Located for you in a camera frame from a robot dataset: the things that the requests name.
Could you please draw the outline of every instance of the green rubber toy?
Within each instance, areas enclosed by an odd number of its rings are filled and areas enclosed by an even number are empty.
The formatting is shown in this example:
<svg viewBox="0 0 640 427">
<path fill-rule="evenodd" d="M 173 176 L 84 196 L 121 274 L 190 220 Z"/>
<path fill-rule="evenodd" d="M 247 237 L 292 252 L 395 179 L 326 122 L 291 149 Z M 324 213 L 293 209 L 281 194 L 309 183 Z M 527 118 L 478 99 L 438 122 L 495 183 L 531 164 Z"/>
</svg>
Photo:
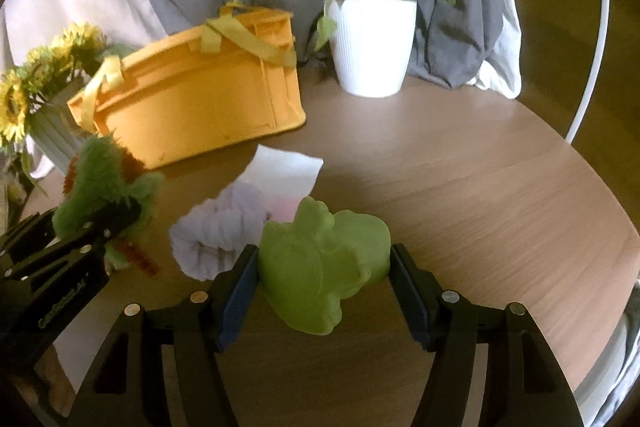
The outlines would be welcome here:
<svg viewBox="0 0 640 427">
<path fill-rule="evenodd" d="M 260 283 L 273 310 L 295 330 L 327 335 L 342 319 L 340 300 L 389 270 L 391 238 L 377 217 L 304 198 L 293 223 L 268 222 L 258 250 Z"/>
</svg>

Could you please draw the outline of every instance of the silver screw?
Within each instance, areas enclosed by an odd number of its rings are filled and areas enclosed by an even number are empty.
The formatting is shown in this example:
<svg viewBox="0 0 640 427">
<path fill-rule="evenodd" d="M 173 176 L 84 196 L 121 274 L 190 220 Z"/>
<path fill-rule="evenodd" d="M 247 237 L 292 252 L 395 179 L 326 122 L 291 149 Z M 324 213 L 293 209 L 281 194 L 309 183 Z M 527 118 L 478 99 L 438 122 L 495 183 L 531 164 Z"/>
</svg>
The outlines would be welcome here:
<svg viewBox="0 0 640 427">
<path fill-rule="evenodd" d="M 514 315 L 524 315 L 527 312 L 527 309 L 519 302 L 512 302 L 509 304 L 509 310 Z"/>
<path fill-rule="evenodd" d="M 194 292 L 191 294 L 191 302 L 193 302 L 194 304 L 202 304 L 208 298 L 209 295 L 207 295 L 207 292 L 203 291 Z"/>
<path fill-rule="evenodd" d="M 124 308 L 124 314 L 127 317 L 133 317 L 133 315 L 138 315 L 140 313 L 140 305 L 139 304 L 130 304 L 126 308 Z"/>
<path fill-rule="evenodd" d="M 445 290 L 444 292 L 442 292 L 442 300 L 451 304 L 455 304 L 460 300 L 460 295 L 455 293 L 453 290 Z"/>
</svg>

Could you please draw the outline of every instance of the yellow basket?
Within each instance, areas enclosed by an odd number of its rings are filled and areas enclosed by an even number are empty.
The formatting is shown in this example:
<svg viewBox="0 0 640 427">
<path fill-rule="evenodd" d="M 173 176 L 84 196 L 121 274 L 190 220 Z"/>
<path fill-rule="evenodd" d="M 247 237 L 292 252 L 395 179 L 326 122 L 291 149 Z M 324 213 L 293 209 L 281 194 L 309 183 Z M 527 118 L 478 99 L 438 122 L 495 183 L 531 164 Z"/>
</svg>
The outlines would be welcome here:
<svg viewBox="0 0 640 427">
<path fill-rule="evenodd" d="M 221 14 L 229 11 L 225 7 Z M 252 8 L 235 19 L 263 41 L 258 44 L 272 44 L 280 53 L 293 49 L 291 17 Z M 258 58 L 226 36 L 217 53 L 204 53 L 204 31 L 198 26 L 124 57 L 124 82 L 97 95 L 97 131 L 112 132 L 148 168 L 305 122 L 295 66 Z M 82 99 L 80 92 L 68 102 L 78 123 Z"/>
</svg>

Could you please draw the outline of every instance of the potted plant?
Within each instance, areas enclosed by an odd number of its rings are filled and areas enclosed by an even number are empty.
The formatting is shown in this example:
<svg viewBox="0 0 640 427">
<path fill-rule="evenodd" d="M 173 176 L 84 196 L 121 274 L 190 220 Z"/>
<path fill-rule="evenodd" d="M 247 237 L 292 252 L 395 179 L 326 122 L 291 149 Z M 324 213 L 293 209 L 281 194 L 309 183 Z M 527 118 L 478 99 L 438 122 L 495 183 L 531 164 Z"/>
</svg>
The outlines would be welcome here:
<svg viewBox="0 0 640 427">
<path fill-rule="evenodd" d="M 316 50 L 330 41 L 342 89 L 371 98 L 398 92 L 414 42 L 416 7 L 416 0 L 324 1 Z"/>
<path fill-rule="evenodd" d="M 109 46 L 100 28 L 72 24 L 50 46 L 29 51 L 27 60 L 0 74 L 0 144 L 5 170 L 20 165 L 30 176 L 26 134 L 63 171 L 86 134 L 75 124 L 66 100 L 84 86 L 107 55 L 126 55 L 126 46 Z"/>
</svg>

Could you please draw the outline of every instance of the green toy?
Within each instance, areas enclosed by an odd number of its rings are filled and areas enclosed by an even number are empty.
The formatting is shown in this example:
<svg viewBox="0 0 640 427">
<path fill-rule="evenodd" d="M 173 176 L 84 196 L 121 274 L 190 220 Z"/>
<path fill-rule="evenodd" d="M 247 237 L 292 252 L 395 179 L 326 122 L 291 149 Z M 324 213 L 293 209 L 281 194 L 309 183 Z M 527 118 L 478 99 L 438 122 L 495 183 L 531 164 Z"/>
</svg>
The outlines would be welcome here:
<svg viewBox="0 0 640 427">
<path fill-rule="evenodd" d="M 65 201 L 53 215 L 53 227 L 60 239 L 77 232 L 90 216 L 105 204 L 124 198 L 135 199 L 140 219 L 106 245 L 107 267 L 123 269 L 134 262 L 150 275 L 158 269 L 139 243 L 153 216 L 158 188 L 164 176 L 149 172 L 113 137 L 89 137 L 69 166 L 65 179 Z"/>
<path fill-rule="evenodd" d="M 260 283 L 291 328 L 327 335 L 342 318 L 340 300 L 389 270 L 391 237 L 377 217 L 304 198 L 293 223 L 265 224 L 258 250 Z"/>
</svg>

